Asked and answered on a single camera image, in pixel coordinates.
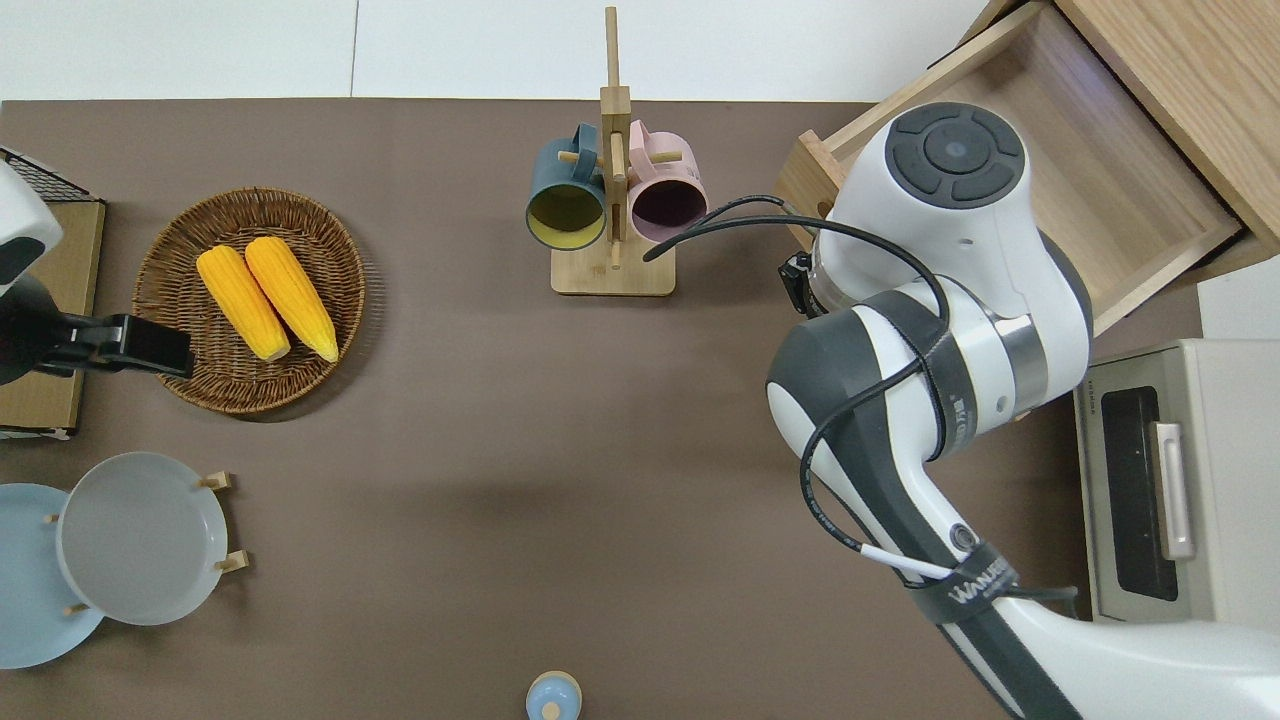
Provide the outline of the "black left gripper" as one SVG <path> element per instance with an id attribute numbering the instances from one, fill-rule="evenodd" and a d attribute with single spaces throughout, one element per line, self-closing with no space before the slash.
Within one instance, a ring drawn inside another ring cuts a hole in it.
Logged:
<path id="1" fill-rule="evenodd" d="M 65 314 L 40 370 L 69 377 L 76 372 L 145 372 L 189 379 L 195 375 L 191 336 L 131 314 Z"/>

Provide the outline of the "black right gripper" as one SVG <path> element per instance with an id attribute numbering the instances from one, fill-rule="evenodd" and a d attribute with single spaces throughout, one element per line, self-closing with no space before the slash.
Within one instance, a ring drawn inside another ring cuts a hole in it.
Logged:
<path id="1" fill-rule="evenodd" d="M 780 279 L 796 313 L 805 318 L 817 316 L 817 301 L 812 295 L 809 274 L 812 255 L 795 252 L 780 265 Z"/>

